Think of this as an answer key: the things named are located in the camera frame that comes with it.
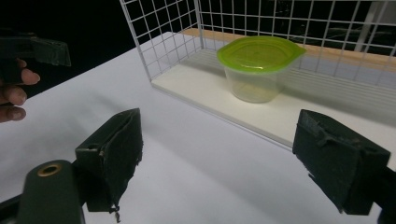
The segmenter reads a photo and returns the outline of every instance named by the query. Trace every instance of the white wire grid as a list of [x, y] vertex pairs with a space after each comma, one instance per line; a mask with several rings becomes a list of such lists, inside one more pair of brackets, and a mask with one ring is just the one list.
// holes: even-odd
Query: white wire grid
[[299, 66], [305, 72], [396, 89], [394, 1], [120, 3], [150, 79], [201, 49], [217, 50], [245, 35], [273, 35], [308, 49]]

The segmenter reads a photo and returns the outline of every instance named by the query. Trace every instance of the translucent plastic cup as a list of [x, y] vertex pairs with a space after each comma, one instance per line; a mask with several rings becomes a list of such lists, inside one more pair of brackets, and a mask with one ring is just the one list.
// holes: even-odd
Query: translucent plastic cup
[[284, 76], [305, 53], [293, 42], [273, 36], [237, 39], [218, 51], [231, 92], [251, 103], [265, 103], [283, 89]]

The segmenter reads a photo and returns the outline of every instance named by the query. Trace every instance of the finger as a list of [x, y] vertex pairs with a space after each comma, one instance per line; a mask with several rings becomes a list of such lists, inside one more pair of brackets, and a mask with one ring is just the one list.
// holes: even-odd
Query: finger
[[25, 85], [35, 85], [40, 80], [40, 76], [37, 73], [27, 68], [22, 69], [21, 78]]
[[20, 68], [24, 68], [26, 67], [27, 63], [25, 60], [22, 59], [17, 59], [18, 65], [20, 66]]
[[23, 105], [26, 101], [26, 92], [20, 87], [5, 86], [0, 90], [0, 104], [10, 102], [14, 105]]
[[0, 107], [0, 123], [10, 120], [21, 120], [26, 117], [26, 111], [16, 106]]

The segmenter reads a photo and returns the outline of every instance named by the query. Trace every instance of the wire mesh cage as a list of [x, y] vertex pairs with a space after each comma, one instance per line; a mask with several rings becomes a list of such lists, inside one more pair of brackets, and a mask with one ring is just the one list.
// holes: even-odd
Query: wire mesh cage
[[237, 38], [277, 36], [306, 49], [290, 72], [288, 89], [315, 96], [320, 104], [336, 102], [338, 108], [354, 107], [358, 115], [365, 111], [361, 113], [395, 120], [394, 1], [120, 0], [120, 4], [151, 83], [191, 58], [216, 67], [216, 51]]

